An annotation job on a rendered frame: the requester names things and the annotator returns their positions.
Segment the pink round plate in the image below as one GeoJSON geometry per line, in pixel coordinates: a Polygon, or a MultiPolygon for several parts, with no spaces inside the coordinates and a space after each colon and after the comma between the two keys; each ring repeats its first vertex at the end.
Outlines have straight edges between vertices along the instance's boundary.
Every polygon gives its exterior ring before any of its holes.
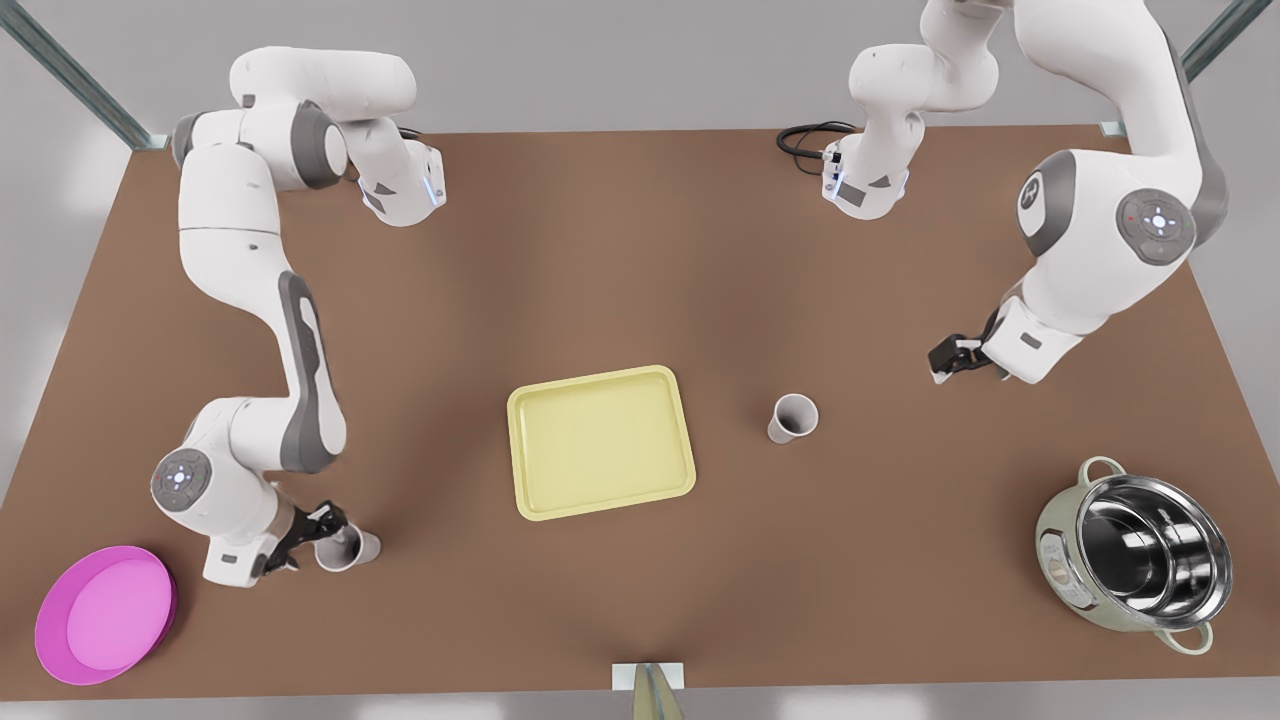
{"type": "Polygon", "coordinates": [[[163,642],[177,615],[165,564],[137,546],[83,556],[51,585],[35,623],[44,670],[68,685],[95,685],[132,669],[163,642]]]}

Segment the yellow rectangular tray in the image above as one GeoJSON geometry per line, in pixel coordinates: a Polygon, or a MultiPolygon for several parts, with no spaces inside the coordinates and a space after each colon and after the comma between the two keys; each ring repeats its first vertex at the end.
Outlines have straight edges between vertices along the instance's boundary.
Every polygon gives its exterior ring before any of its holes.
{"type": "Polygon", "coordinates": [[[515,502],[530,521],[687,495],[696,466],[663,365],[549,380],[506,402],[515,502]]]}

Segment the white IKEA cup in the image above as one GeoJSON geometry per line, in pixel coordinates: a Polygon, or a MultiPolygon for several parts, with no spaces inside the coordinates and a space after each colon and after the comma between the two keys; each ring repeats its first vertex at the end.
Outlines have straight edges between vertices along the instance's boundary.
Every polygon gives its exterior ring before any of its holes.
{"type": "Polygon", "coordinates": [[[381,552],[381,541],[378,536],[348,524],[334,536],[316,539],[312,547],[321,569],[340,573],[375,560],[381,552]]]}
{"type": "Polygon", "coordinates": [[[819,420],[819,410],[812,398],[800,393],[787,393],[776,401],[767,434],[776,445],[786,445],[809,436],[819,420]]]}

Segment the silver frame post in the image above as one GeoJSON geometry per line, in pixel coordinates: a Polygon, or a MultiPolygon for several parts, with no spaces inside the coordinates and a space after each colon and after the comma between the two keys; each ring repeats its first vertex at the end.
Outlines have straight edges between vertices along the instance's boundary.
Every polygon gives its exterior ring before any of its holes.
{"type": "Polygon", "coordinates": [[[612,691],[628,691],[631,720],[687,720],[676,691],[684,689],[682,662],[613,664],[612,691]]]}
{"type": "Polygon", "coordinates": [[[147,131],[19,3],[0,0],[0,28],[132,151],[168,149],[147,131]]]}
{"type": "Polygon", "coordinates": [[[1234,44],[1253,38],[1253,28],[1280,10],[1280,0],[1149,0],[1148,5],[1171,40],[1188,85],[1234,44]]]}

